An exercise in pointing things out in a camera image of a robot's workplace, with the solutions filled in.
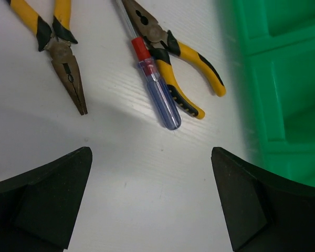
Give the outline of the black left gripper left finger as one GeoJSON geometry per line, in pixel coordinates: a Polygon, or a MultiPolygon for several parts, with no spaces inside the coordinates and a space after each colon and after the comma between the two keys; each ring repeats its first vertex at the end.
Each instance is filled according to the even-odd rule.
{"type": "Polygon", "coordinates": [[[68,249],[92,165],[84,146],[0,182],[0,251],[68,249]]]}

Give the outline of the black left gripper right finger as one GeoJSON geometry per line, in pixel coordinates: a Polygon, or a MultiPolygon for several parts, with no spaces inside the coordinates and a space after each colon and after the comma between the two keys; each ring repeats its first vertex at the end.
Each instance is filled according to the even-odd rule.
{"type": "Polygon", "coordinates": [[[220,147],[211,160],[233,251],[315,251],[315,187],[220,147]]]}

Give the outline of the blue red handle screwdriver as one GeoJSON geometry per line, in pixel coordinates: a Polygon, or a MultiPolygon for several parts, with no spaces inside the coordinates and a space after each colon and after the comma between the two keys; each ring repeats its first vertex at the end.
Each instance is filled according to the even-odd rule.
{"type": "Polygon", "coordinates": [[[132,47],[138,58],[138,68],[143,72],[146,80],[146,89],[154,103],[155,110],[167,129],[176,130],[181,126],[181,117],[174,101],[172,101],[167,85],[161,77],[143,38],[135,31],[123,1],[116,1],[116,4],[128,30],[132,47]]]}

